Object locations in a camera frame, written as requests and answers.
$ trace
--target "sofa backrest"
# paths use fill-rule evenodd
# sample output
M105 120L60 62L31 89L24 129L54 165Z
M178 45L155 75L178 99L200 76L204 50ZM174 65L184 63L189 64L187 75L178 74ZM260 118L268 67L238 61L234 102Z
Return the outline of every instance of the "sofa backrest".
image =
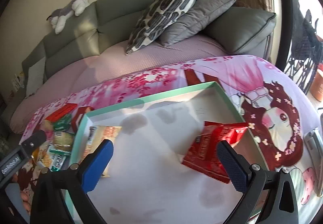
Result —
M63 31L46 35L22 62L25 82L28 70L46 57L44 81L80 59L101 54L129 38L142 11L154 0L97 0L80 16L66 21Z

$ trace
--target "bolt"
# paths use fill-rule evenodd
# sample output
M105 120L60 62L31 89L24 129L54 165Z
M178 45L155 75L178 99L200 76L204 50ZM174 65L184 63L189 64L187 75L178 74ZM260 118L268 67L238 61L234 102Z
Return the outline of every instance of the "bolt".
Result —
M260 166L258 164L253 164L251 167L253 170L256 170L256 171L260 170Z
M42 174L46 174L48 172L49 168L48 167L44 167L42 168L42 170L40 171Z
M76 169L79 168L79 165L78 165L78 163L74 163L69 168L72 169L72 170L76 170Z
M283 172L284 172L285 174L288 174L288 173L289 173L288 168L283 167Z

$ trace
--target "sofa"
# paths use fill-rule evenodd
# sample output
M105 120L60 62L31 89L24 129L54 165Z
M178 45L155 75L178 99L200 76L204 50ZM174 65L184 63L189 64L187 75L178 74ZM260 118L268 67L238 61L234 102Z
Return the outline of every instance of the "sofa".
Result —
M194 59L250 54L268 60L275 14L232 7L208 31L163 47L157 41L130 55L130 36L143 10L153 0L97 0L64 30L47 34L22 62L25 85L28 70L46 58L44 84L25 98L20 88L1 115L14 133L21 133L35 111L56 99L102 81L149 68Z

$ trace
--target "gray leather sofa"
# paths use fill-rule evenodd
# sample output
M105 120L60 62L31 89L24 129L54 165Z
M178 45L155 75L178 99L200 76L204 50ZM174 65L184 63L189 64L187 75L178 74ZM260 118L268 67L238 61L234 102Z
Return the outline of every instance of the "gray leather sofa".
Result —
M153 0L93 2L80 16L70 18L60 34L52 31L46 35L22 62L25 82L28 80L28 69L43 57L46 57L46 81L71 63L100 55L108 47L127 40L142 11L152 2ZM253 54L267 59L275 14L247 8L232 7L232 10L234 12L228 14L228 11L216 19L214 26L210 25L204 33L218 39L225 49L228 48L228 54ZM262 17L251 17L259 14ZM25 89L21 88L1 115L7 125L24 97Z

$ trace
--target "plush dog toy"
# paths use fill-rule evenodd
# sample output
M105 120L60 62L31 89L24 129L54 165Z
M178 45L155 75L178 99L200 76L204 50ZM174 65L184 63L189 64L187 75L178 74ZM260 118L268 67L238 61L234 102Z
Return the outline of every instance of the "plush dog toy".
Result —
M46 20L49 20L55 33L59 34L64 29L68 18L72 17L74 13L75 16L79 16L88 6L88 0L71 0L64 8L53 11Z

